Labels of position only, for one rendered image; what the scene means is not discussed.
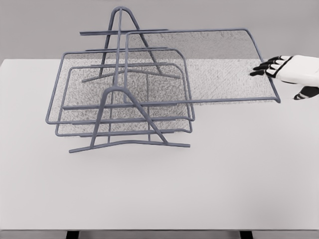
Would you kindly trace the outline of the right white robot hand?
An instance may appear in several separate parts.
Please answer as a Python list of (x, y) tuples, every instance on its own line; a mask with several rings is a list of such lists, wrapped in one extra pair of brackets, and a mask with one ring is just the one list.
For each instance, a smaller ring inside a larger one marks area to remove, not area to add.
[(276, 56), (254, 67), (250, 76), (266, 75), (281, 82), (301, 85), (294, 100), (304, 100), (319, 95), (319, 58), (303, 55)]

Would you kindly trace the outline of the large grey mesh folder tray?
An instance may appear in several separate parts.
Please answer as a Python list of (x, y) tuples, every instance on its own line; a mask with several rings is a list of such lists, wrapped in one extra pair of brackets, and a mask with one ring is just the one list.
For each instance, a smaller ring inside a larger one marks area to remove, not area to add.
[(132, 31), (125, 47), (128, 71), (155, 72), (142, 92), (150, 104), (281, 101), (269, 77), (250, 76), (262, 58), (247, 29)]

